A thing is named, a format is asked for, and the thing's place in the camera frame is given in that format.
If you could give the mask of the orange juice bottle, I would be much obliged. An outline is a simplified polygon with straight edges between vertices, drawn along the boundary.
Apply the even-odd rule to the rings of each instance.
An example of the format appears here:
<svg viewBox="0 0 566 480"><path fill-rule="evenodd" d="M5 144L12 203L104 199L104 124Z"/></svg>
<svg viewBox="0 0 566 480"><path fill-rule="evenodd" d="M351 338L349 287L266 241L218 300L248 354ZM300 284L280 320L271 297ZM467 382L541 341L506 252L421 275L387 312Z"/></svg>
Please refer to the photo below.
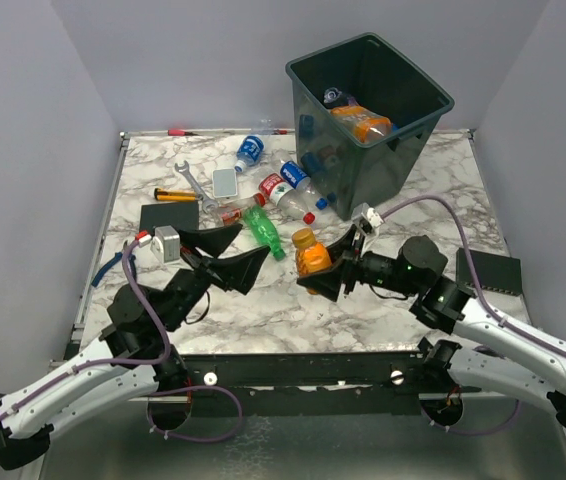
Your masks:
<svg viewBox="0 0 566 480"><path fill-rule="evenodd" d="M312 229L296 231L292 235L292 243L296 249L296 266L300 276L323 271L332 265L327 248L316 239Z"/></svg>

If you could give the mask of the red label water bottle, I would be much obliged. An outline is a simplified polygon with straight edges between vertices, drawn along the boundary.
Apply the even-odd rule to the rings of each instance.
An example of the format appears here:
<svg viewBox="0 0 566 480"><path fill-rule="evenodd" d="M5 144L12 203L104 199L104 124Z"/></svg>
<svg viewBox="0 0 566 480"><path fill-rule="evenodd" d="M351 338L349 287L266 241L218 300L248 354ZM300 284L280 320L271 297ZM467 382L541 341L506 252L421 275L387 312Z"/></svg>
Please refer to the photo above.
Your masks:
<svg viewBox="0 0 566 480"><path fill-rule="evenodd" d="M310 211L301 194L297 192L279 174L271 173L258 186L264 197L278 208L283 214L311 225L315 215Z"/></svg>

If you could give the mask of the large orange label bottle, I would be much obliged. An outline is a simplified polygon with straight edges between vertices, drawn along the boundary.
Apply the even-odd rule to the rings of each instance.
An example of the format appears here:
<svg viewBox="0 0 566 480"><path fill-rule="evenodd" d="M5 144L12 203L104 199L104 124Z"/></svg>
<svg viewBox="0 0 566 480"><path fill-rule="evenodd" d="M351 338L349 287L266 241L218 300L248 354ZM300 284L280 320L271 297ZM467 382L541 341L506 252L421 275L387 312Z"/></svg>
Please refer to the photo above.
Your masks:
<svg viewBox="0 0 566 480"><path fill-rule="evenodd" d="M387 117L359 105L336 107L330 113L363 144L384 139L392 133L393 124Z"/></svg>

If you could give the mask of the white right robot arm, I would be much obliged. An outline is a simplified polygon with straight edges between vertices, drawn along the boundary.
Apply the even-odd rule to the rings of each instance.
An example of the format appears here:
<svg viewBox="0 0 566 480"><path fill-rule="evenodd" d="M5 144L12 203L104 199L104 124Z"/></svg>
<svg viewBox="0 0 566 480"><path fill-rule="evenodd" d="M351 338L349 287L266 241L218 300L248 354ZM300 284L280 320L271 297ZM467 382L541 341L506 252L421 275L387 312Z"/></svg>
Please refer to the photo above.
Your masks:
<svg viewBox="0 0 566 480"><path fill-rule="evenodd" d="M298 278L298 285L335 301L361 283L414 298L411 314L423 325L494 351L439 341L422 367L424 383L444 391L450 385L501 393L554 414L566 428L566 341L504 314L478 293L447 277L446 257L427 236L412 236L391 258L362 250L355 227L328 247L330 267Z"/></svg>

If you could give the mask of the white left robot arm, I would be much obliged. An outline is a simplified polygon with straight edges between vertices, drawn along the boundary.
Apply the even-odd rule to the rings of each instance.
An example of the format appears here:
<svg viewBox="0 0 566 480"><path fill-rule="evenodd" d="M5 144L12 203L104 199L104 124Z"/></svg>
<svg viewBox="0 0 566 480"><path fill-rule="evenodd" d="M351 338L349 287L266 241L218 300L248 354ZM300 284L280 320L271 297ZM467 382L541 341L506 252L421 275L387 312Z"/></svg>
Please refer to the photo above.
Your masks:
<svg viewBox="0 0 566 480"><path fill-rule="evenodd" d="M131 268L134 252L151 244L153 235L141 231L125 244L127 283L108 308L110 325L44 377L0 394L0 467L10 471L33 462L54 438L118 402L197 391L168 335L186 323L210 287L241 294L252 289L270 248L225 256L241 229L179 231L176 254L187 266L162 290L140 285Z"/></svg>

